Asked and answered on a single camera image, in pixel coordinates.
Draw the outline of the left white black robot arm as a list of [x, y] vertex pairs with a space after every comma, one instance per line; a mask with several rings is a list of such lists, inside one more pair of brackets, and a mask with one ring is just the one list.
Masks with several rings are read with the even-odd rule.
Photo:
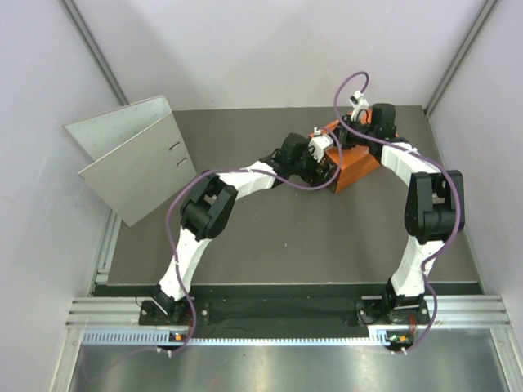
[[154, 295], [159, 317], [170, 324], [183, 319], [182, 299], [190, 298], [196, 266], [208, 244], [226, 227], [237, 200], [282, 183], [291, 185], [290, 176], [309, 182], [309, 190], [327, 187], [334, 178], [317, 180], [315, 175], [332, 147], [342, 151], [338, 138], [325, 128], [316, 128], [309, 138], [290, 133], [278, 149], [250, 166], [209, 170], [186, 185], [166, 216], [172, 260]]

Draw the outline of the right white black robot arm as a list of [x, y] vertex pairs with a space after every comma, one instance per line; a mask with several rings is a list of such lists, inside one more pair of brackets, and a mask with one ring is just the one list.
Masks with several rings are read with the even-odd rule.
[[382, 167], [408, 186], [404, 222], [409, 235], [397, 271], [388, 280], [383, 317], [391, 323], [407, 318], [421, 305], [426, 278], [444, 245], [465, 223], [463, 175], [444, 171], [396, 134], [396, 107], [358, 103], [337, 126], [347, 148], [365, 146]]

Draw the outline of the orange drawer box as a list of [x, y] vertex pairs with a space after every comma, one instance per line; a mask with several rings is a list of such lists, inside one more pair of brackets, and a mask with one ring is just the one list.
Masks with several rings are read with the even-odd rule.
[[[329, 180], [337, 170], [339, 155], [336, 146], [328, 149], [320, 161], [320, 167], [327, 174]], [[367, 146], [357, 145], [342, 151], [342, 166], [336, 180], [329, 186], [330, 190], [338, 194], [345, 188], [378, 169], [378, 161], [369, 153]]]

